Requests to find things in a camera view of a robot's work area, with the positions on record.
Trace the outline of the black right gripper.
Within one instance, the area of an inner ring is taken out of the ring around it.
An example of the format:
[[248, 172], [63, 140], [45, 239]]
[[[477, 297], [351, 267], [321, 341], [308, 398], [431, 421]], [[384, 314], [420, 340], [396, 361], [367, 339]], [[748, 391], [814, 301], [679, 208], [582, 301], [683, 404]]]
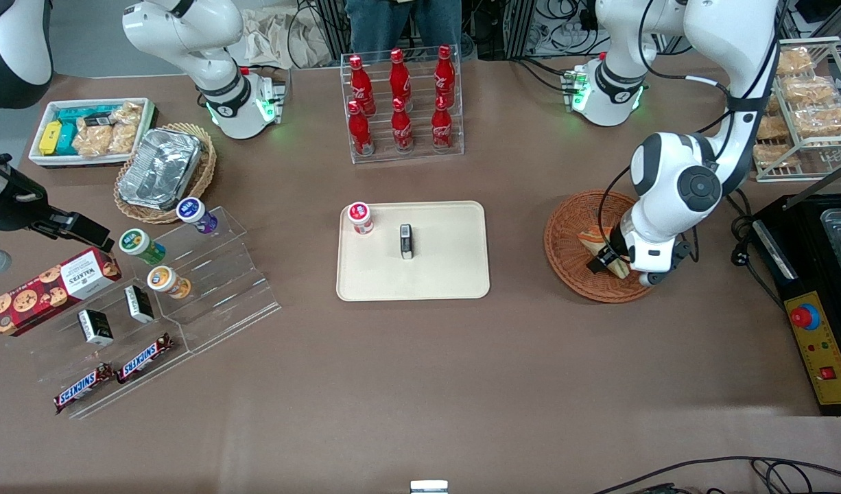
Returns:
[[49, 214], [47, 192], [41, 185], [14, 169], [0, 156], [0, 231], [33, 229], [47, 221], [51, 231], [71, 231], [82, 243], [111, 252], [110, 229], [91, 220], [77, 220], [75, 213]]

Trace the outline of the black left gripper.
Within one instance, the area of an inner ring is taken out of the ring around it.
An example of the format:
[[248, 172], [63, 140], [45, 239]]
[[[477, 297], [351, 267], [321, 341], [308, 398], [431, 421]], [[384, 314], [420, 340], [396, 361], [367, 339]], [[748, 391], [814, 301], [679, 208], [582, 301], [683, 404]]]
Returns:
[[634, 246], [628, 244], [622, 231], [622, 221], [615, 223], [608, 236], [608, 245], [613, 252], [599, 252], [590, 262], [587, 269], [592, 273], [609, 271], [614, 275], [620, 275], [620, 258], [626, 269], [632, 269], [634, 261]]

